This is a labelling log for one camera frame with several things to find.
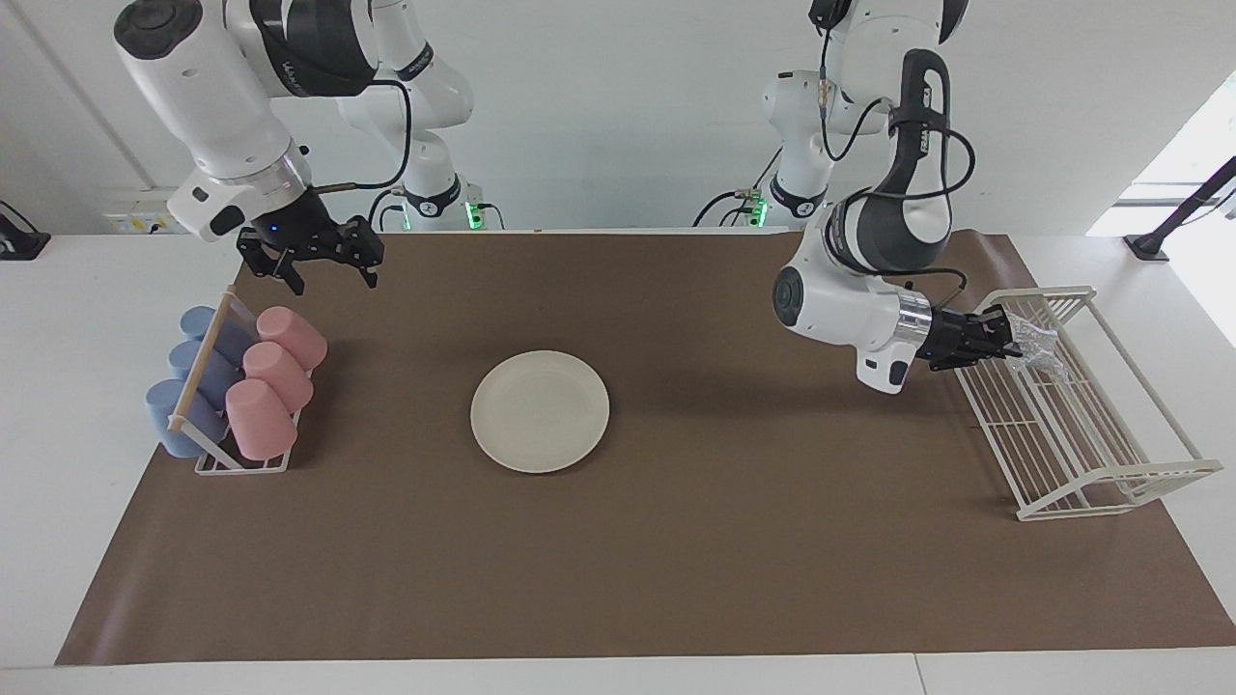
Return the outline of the pink plastic cup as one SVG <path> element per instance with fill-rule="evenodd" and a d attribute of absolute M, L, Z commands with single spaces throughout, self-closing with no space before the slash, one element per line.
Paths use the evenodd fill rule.
<path fill-rule="evenodd" d="M 225 408 L 239 453 L 247 460 L 274 460 L 295 445 L 297 430 L 290 412 L 265 381 L 243 378 L 231 386 Z"/>
<path fill-rule="evenodd" d="M 243 352 L 243 373 L 274 391 L 284 408 L 295 413 L 313 399 L 309 375 L 286 348 L 277 343 L 257 343 Z"/>
<path fill-rule="evenodd" d="M 284 307 L 266 308 L 256 320 L 257 331 L 265 343 L 281 345 L 300 369 L 309 371 L 319 369 L 328 356 L 326 338 L 314 328 L 300 313 Z"/>

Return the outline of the wooden-handled cup rack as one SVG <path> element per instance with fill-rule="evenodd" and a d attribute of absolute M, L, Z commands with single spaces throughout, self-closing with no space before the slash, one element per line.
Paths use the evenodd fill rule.
<path fill-rule="evenodd" d="M 295 445 L 293 445 L 290 453 L 282 455 L 282 458 L 266 461 L 252 461 L 247 460 L 247 458 L 243 458 L 242 454 L 239 453 L 239 444 L 236 444 L 236 440 L 234 439 L 234 428 L 231 428 L 229 423 L 226 408 L 219 412 L 219 414 L 225 419 L 227 425 L 226 437 L 219 444 L 208 440 L 206 437 L 204 437 L 203 433 L 199 432 L 198 428 L 194 427 L 188 420 L 188 411 L 190 407 L 192 397 L 195 392 L 198 392 L 197 391 L 198 382 L 204 370 L 204 362 L 205 362 L 204 352 L 206 350 L 211 350 L 213 343 L 215 343 L 215 339 L 219 334 L 219 329 L 221 328 L 221 324 L 225 320 L 225 318 L 234 317 L 234 320 L 241 322 L 243 328 L 247 328 L 251 331 L 257 343 L 265 341 L 261 339 L 260 331 L 257 331 L 256 328 L 256 320 L 261 313 L 255 314 L 246 304 L 243 304 L 243 302 L 239 299 L 239 291 L 236 291 L 234 286 L 227 287 L 227 291 L 224 292 L 220 301 L 216 303 L 215 307 L 213 307 L 213 309 L 215 309 L 215 318 L 213 318 L 211 326 L 209 326 L 208 333 L 205 334 L 201 351 L 199 352 L 197 362 L 192 369 L 192 373 L 189 378 L 185 380 L 185 386 L 183 387 L 180 399 L 176 406 L 176 411 L 169 418 L 169 432 L 185 432 L 185 435 L 188 435 L 205 450 L 201 458 L 189 459 L 193 460 L 197 472 L 203 476 L 256 475 L 261 472 L 283 472 L 284 470 L 287 470 L 288 466 L 290 466 L 290 458 Z M 239 372 L 242 375 L 241 381 L 243 381 L 243 378 L 247 378 L 246 373 L 243 373 L 243 369 L 239 369 Z M 295 423 L 295 430 L 297 430 L 297 423 L 299 423 L 300 420 L 303 409 L 295 413 L 290 413 L 293 423 Z"/>

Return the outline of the brown table mat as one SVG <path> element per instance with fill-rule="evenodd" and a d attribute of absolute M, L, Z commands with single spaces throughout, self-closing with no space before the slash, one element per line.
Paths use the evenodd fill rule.
<path fill-rule="evenodd" d="M 242 272 L 328 339 L 290 467 L 157 450 L 58 663 L 1236 644 L 1166 507 L 1020 522 L 953 373 L 897 396 L 785 330 L 798 235 L 393 235 L 379 284 Z M 517 352 L 604 380 L 559 472 L 480 449 Z"/>

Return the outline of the long black pole stand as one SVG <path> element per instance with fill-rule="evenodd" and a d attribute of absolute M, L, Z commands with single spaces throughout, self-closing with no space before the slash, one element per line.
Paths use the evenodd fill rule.
<path fill-rule="evenodd" d="M 1211 211 L 1214 211 L 1217 207 L 1222 205 L 1222 202 L 1229 202 L 1230 198 L 1236 195 L 1236 185 L 1234 185 L 1227 198 L 1217 199 L 1217 194 L 1222 192 L 1224 187 L 1231 184 L 1234 181 L 1236 181 L 1236 155 L 1232 155 L 1232 157 L 1220 166 L 1208 181 L 1203 181 L 1201 185 L 1198 185 L 1192 195 L 1184 198 L 1175 210 L 1170 211 L 1170 215 L 1166 216 L 1166 220 L 1158 224 L 1152 232 L 1126 235 L 1124 242 L 1126 242 L 1130 252 L 1145 263 L 1168 263 L 1169 256 L 1163 251 L 1166 239 L 1179 228 L 1200 220 L 1201 216 L 1196 215 L 1196 211 L 1200 211 L 1201 208 L 1211 207 Z"/>

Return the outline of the small black clamp stand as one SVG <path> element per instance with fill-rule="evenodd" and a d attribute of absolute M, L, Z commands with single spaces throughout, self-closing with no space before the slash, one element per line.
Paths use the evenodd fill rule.
<path fill-rule="evenodd" d="M 49 234 L 0 199 L 0 261 L 32 261 L 49 242 Z"/>

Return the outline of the white wall power outlet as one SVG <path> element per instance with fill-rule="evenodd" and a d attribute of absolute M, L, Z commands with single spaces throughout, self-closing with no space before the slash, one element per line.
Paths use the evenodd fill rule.
<path fill-rule="evenodd" d="M 108 211 L 111 232 L 125 235 L 185 235 L 185 228 L 166 210 Z"/>

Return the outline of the blue plastic cup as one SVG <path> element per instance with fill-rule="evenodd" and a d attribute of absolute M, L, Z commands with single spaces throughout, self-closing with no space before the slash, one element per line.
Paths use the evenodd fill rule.
<path fill-rule="evenodd" d="M 184 378 L 163 378 L 145 394 L 145 404 L 150 411 L 150 419 L 154 423 L 154 432 L 159 437 L 159 443 L 172 458 L 188 460 L 201 458 L 205 450 L 185 435 L 185 432 L 169 432 L 171 417 L 180 399 Z M 205 397 L 195 392 L 192 397 L 188 411 L 188 420 L 199 432 L 215 444 L 225 439 L 227 425 L 225 419 L 213 409 Z"/>
<path fill-rule="evenodd" d="M 180 317 L 180 331 L 183 336 L 189 343 L 203 343 L 209 326 L 211 326 L 213 318 L 215 318 L 215 309 L 213 307 L 197 305 L 185 310 Z M 243 354 L 256 343 L 257 340 L 247 328 L 243 328 L 241 322 L 234 320 L 234 317 L 227 317 L 219 329 L 215 343 L 213 343 L 213 350 L 220 352 L 229 364 L 234 365 L 234 369 L 242 369 Z"/>
<path fill-rule="evenodd" d="M 203 343 L 200 340 L 180 343 L 173 348 L 168 355 L 173 378 L 182 378 L 183 381 L 189 378 Z M 204 356 L 204 370 L 200 375 L 197 391 L 204 397 L 208 404 L 211 404 L 213 411 L 221 412 L 225 409 L 227 391 L 242 380 L 242 375 L 239 372 L 239 369 L 234 369 L 234 365 L 221 352 L 213 350 L 213 348 L 211 350 L 206 350 Z"/>

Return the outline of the cream round plate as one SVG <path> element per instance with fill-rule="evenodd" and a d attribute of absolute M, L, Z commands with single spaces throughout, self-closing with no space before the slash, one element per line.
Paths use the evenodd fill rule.
<path fill-rule="evenodd" d="M 582 463 L 604 439 L 612 403 L 604 378 L 570 352 L 517 352 L 486 373 L 468 425 L 487 458 L 545 475 Z"/>

